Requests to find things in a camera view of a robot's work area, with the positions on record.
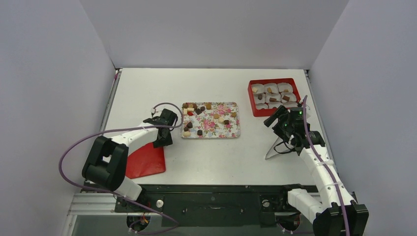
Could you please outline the metal serving tongs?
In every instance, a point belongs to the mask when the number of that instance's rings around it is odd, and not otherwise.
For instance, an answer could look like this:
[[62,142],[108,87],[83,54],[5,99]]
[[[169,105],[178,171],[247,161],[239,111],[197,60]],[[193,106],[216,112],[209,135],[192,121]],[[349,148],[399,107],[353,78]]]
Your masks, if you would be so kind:
[[264,156],[265,160],[270,160],[275,157],[278,157],[279,155],[285,155],[294,152],[295,149],[285,141],[283,141],[281,138],[277,138],[273,145],[270,147],[270,149],[267,151],[267,153]]

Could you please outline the red box lid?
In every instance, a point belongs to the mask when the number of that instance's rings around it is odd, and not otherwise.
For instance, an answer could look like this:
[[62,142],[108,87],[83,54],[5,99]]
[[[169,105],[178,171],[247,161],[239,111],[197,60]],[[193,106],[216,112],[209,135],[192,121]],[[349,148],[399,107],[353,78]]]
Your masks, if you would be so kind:
[[128,156],[125,175],[130,179],[160,174],[166,171],[164,147],[149,143]]

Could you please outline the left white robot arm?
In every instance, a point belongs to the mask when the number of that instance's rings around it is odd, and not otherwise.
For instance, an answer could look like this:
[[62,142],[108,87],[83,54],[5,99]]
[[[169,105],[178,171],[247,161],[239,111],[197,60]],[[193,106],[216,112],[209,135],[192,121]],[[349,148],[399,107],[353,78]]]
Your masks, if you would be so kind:
[[171,126],[177,120],[177,114],[163,109],[161,115],[143,120],[138,130],[111,138],[97,137],[82,169],[82,176],[106,190],[126,197],[128,206],[134,211],[143,210],[147,204],[143,188],[125,175],[128,156],[146,145],[152,148],[171,145]]

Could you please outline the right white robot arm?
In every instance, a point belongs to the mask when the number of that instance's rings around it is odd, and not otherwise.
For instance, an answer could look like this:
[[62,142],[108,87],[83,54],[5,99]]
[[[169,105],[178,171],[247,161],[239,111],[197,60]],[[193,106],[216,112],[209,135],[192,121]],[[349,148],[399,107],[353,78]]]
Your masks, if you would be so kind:
[[310,130],[306,108],[281,105],[264,125],[292,145],[307,165],[320,195],[315,200],[305,189],[292,189],[278,195],[278,205],[284,210],[296,208],[312,223],[316,236],[362,236],[369,211],[342,183],[320,132]]

